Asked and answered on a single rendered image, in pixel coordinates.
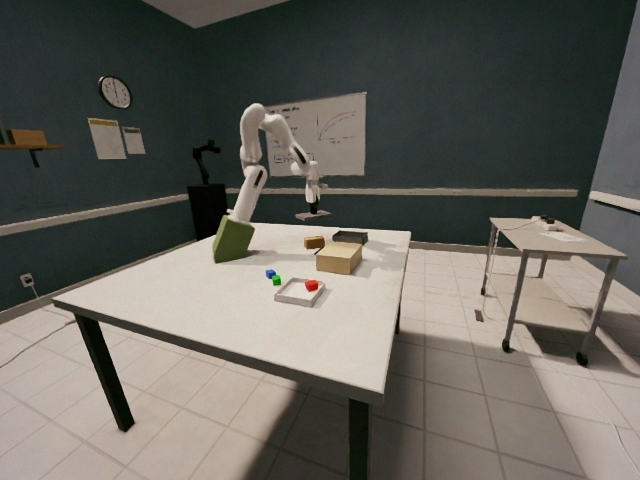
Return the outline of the red block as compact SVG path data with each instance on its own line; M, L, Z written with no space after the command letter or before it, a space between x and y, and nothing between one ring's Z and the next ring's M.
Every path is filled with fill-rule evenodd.
M305 282L305 286L308 292L318 290L318 283L315 280Z

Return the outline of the light wooden cabinet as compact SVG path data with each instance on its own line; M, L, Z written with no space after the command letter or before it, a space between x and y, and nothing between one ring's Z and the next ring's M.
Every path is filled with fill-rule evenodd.
M362 244L332 241L314 255L316 270L350 275L362 260Z

